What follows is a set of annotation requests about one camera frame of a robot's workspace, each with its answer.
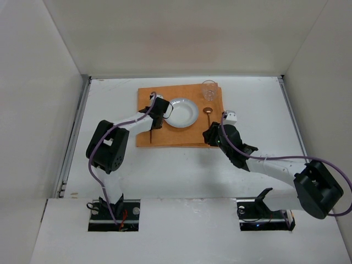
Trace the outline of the white plate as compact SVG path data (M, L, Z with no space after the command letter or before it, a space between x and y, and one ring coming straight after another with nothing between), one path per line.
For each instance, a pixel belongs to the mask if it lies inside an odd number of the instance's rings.
M193 125L199 116L198 106L187 98L174 98L170 102L164 120L172 127L187 128Z

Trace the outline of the copper spoon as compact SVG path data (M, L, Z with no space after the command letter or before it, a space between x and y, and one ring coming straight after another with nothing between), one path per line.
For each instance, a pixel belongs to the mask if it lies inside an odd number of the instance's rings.
M210 115L213 112L213 109L211 107L205 107L203 109L203 112L207 115L207 124L208 124L208 127L210 127L211 126Z

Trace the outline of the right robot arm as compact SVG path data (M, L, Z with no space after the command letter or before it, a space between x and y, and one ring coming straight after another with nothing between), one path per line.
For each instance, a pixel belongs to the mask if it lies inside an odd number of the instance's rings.
M213 122L202 136L206 144L219 147L235 167L291 186L287 192L274 191L273 188L262 191L251 202L260 210L302 210L314 218L324 219L344 194L321 161L274 159L266 155L252 158L251 154L258 154L258 148L243 143L233 125Z

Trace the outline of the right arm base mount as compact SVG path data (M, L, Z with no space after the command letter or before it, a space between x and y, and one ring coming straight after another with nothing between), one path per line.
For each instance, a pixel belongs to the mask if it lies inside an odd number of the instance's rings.
M296 224L291 210L271 211L265 204L264 199L272 190L267 188L256 197L236 199L241 231L293 231Z

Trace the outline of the orange cloth placemat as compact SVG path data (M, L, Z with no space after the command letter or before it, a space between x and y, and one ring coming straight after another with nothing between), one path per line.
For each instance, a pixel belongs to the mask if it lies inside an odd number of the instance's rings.
M150 132L136 136L137 147L207 147L202 133L208 129L207 115L203 112L205 107L211 107L213 112L210 121L220 122L224 112L222 89L219 87L214 101L207 101L202 94L202 84L174 85L160 87L139 88L137 92L137 109L141 110L150 104L150 93L161 94L165 100L174 98L187 98L192 100L199 109L197 121L187 128L175 128L163 122L162 128L153 130L152 144Z

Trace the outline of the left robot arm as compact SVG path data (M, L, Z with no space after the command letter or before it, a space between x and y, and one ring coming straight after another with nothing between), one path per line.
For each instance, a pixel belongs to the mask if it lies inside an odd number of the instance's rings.
M139 134L162 128L164 118L170 116L171 103L154 92L145 108L126 119L109 122L102 120L86 150L88 170L103 191L103 199L116 204L122 196L117 169L122 165L128 140Z

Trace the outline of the clear drinking glass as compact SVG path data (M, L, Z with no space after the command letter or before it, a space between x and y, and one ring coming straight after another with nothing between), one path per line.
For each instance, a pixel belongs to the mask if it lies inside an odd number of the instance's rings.
M202 83L202 94L207 101L214 101L217 97L218 83L213 80L205 80Z

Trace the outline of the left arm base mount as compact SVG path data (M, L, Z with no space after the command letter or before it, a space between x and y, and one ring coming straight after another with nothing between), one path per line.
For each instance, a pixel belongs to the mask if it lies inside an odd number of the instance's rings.
M137 232L139 230L140 200L120 200L111 209L113 220L107 203L99 198L88 202L86 207L90 210L89 232Z

